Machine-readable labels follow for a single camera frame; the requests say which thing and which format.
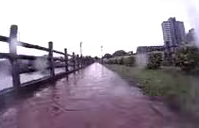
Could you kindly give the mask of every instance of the white sky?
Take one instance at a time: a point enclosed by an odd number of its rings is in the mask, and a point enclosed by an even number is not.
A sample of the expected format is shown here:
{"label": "white sky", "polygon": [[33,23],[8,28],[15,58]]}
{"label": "white sky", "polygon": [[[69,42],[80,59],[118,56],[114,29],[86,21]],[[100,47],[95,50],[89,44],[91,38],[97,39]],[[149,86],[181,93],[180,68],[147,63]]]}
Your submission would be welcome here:
{"label": "white sky", "polygon": [[[16,24],[23,42],[53,41],[56,50],[79,53],[82,41],[84,55],[100,56],[101,45],[103,53],[162,45],[162,21],[176,17],[188,31],[197,13],[199,0],[0,0],[0,34],[8,36]],[[0,42],[0,52],[8,52],[7,44]]]}

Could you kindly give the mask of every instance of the high-rise building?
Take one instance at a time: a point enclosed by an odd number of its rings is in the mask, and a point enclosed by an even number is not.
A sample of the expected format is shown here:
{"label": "high-rise building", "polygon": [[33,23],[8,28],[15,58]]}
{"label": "high-rise building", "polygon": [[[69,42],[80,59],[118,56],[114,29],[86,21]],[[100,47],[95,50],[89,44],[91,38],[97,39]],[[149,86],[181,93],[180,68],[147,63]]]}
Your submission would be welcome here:
{"label": "high-rise building", "polygon": [[185,27],[181,21],[169,18],[162,23],[163,39],[165,45],[178,46],[185,39]]}

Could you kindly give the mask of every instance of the path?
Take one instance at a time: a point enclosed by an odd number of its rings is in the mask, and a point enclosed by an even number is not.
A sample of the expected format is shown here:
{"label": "path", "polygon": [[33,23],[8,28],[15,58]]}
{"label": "path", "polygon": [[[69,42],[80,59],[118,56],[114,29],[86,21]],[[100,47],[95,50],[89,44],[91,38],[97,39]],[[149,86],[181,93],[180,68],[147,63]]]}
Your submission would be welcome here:
{"label": "path", "polygon": [[68,81],[61,79],[55,86],[0,113],[0,127],[178,127],[171,112],[152,103],[139,89],[130,87],[117,74],[95,63],[70,75]]}

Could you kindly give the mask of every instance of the railing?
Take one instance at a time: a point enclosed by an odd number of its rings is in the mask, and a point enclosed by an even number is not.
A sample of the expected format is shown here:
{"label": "railing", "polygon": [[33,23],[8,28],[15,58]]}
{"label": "railing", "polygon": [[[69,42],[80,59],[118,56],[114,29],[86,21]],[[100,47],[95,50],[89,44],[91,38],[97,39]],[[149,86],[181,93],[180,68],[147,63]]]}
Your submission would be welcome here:
{"label": "railing", "polygon": [[[73,71],[76,71],[76,70],[86,66],[86,64],[87,64],[86,62],[84,62],[84,59],[82,56],[75,55],[74,52],[72,54],[68,54],[66,48],[64,49],[64,52],[54,50],[52,42],[48,43],[48,48],[41,47],[38,45],[28,44],[25,42],[20,42],[17,40],[17,32],[18,32],[18,26],[12,25],[10,28],[10,36],[9,37],[0,35],[0,41],[9,44],[9,53],[0,53],[0,58],[9,59],[9,61],[11,63],[12,84],[13,84],[13,89],[15,90],[15,92],[19,92],[20,88],[23,86],[23,84],[21,84],[21,82],[20,82],[20,73],[21,72],[19,71],[18,60],[19,59],[36,60],[38,58],[41,58],[40,56],[18,55],[17,54],[17,46],[22,46],[25,48],[32,48],[32,49],[37,49],[37,50],[42,50],[42,51],[48,52],[47,69],[50,70],[49,78],[53,78],[56,76],[55,67],[65,68],[65,73],[68,74],[68,73],[71,73]],[[53,57],[53,53],[60,54],[62,57]],[[55,61],[62,62],[64,64],[55,66]]]}

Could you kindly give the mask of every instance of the floodwater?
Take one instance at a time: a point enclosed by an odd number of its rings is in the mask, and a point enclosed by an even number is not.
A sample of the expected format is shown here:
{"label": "floodwater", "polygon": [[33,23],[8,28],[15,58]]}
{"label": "floodwater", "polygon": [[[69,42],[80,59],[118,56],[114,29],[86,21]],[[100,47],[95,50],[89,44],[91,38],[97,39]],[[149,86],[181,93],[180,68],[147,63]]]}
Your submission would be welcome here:
{"label": "floodwater", "polygon": [[[58,74],[61,72],[65,72],[65,69],[55,68],[55,74]],[[26,82],[37,80],[46,76],[49,76],[49,70],[48,70],[48,73],[44,73],[44,74],[41,71],[36,71],[32,73],[22,73],[20,74],[20,81],[21,83],[26,83]],[[8,75],[0,76],[0,90],[11,88],[11,87],[12,87],[12,77]]]}
{"label": "floodwater", "polygon": [[0,128],[179,128],[176,120],[99,63],[0,112]]}

